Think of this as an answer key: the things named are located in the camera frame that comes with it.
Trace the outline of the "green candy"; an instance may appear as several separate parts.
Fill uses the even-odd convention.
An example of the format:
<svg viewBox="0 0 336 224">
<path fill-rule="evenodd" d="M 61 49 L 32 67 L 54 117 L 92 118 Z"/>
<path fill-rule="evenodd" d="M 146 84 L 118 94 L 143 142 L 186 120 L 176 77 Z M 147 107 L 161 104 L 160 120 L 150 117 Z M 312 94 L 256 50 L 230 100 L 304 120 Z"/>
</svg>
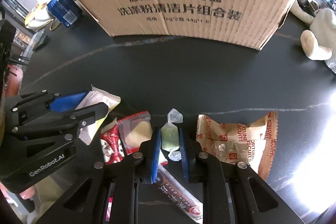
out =
<svg viewBox="0 0 336 224">
<path fill-rule="evenodd" d="M 179 150 L 179 130 L 177 125 L 183 123 L 183 115 L 172 108 L 167 114 L 167 122 L 161 128 L 162 149 L 168 152 L 171 161 L 180 161 L 181 151 Z"/>
</svg>

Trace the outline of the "white snack packet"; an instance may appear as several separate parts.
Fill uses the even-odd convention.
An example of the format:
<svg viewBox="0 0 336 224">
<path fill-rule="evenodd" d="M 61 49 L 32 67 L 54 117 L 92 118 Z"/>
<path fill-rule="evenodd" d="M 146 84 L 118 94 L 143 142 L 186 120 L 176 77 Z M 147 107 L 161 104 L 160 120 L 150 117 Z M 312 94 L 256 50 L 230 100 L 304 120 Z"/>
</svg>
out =
<svg viewBox="0 0 336 224">
<path fill-rule="evenodd" d="M 90 145 L 108 114 L 121 102 L 121 98 L 102 89 L 91 86 L 75 110 L 85 111 L 80 120 L 79 139 Z"/>
</svg>

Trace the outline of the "red heart snack packet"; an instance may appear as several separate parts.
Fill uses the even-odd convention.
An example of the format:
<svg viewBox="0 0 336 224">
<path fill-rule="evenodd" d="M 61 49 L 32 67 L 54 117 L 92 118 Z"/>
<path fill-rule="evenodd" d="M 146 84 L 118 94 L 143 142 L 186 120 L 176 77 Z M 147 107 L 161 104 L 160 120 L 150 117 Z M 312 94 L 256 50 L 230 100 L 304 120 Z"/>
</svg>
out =
<svg viewBox="0 0 336 224">
<path fill-rule="evenodd" d="M 124 159 L 125 153 L 123 151 L 116 118 L 102 128 L 100 142 L 106 165 L 121 162 Z"/>
</svg>

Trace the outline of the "clear red-edged snack packet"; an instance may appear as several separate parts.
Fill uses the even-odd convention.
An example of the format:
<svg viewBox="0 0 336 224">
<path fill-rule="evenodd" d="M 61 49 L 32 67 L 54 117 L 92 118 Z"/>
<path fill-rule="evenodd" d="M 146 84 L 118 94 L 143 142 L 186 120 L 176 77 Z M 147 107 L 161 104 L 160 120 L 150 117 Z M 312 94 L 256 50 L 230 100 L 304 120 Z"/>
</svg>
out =
<svg viewBox="0 0 336 224">
<path fill-rule="evenodd" d="M 150 140 L 153 130 L 148 111 L 142 111 L 117 121 L 118 133 L 126 155 L 137 152 L 142 142 Z"/>
</svg>

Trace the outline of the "long rice cracker packet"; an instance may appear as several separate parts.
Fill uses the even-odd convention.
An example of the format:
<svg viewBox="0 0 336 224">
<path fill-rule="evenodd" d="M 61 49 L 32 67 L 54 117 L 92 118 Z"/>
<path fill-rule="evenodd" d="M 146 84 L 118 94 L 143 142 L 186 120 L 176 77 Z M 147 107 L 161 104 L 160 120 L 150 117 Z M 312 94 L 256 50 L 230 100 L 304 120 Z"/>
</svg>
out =
<svg viewBox="0 0 336 224">
<path fill-rule="evenodd" d="M 203 223 L 203 204 L 162 165 L 158 166 L 156 187 L 195 223 Z"/>
</svg>

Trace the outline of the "brown fortune biscuit packet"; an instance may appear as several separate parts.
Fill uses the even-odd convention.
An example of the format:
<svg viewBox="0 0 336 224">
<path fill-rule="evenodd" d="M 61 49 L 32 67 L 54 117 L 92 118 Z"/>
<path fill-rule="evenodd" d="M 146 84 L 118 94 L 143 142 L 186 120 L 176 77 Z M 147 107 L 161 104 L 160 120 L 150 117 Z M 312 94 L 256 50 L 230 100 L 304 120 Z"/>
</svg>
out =
<svg viewBox="0 0 336 224">
<path fill-rule="evenodd" d="M 218 123 L 200 114 L 196 140 L 202 150 L 228 164 L 246 162 L 263 180 L 269 176 L 276 153 L 278 113 L 268 112 L 248 125 Z"/>
</svg>

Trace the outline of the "white shell snack tray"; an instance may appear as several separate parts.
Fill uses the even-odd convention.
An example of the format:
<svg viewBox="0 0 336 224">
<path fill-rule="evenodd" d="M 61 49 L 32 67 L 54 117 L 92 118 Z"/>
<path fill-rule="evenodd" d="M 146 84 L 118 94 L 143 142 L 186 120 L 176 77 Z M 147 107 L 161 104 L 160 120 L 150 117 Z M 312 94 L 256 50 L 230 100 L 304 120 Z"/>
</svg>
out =
<svg viewBox="0 0 336 224">
<path fill-rule="evenodd" d="M 37 3 L 25 18 L 25 27 L 38 31 L 50 25 L 50 31 L 55 30 L 60 22 L 47 9 L 47 3 Z"/>
</svg>

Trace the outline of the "blue soda can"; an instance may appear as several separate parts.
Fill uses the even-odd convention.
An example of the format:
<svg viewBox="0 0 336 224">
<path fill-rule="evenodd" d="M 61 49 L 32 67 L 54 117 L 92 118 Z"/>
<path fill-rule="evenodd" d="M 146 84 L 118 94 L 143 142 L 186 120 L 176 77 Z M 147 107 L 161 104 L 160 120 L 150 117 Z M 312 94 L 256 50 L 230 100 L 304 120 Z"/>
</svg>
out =
<svg viewBox="0 0 336 224">
<path fill-rule="evenodd" d="M 74 0 L 50 0 L 47 10 L 66 27 L 71 27 L 83 15 Z"/>
</svg>

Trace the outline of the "white plush toy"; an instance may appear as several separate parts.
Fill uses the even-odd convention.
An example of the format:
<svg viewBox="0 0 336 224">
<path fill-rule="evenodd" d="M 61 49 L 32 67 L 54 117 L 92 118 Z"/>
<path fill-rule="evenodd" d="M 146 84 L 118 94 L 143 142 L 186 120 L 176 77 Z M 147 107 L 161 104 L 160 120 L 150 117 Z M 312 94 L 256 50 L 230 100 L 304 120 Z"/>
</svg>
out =
<svg viewBox="0 0 336 224">
<path fill-rule="evenodd" d="M 297 0 L 290 12 L 309 25 L 300 36 L 303 52 L 314 61 L 324 61 L 329 67 L 335 63 L 335 12 L 324 8 L 317 10 L 315 16 L 309 15 L 299 6 Z"/>
</svg>

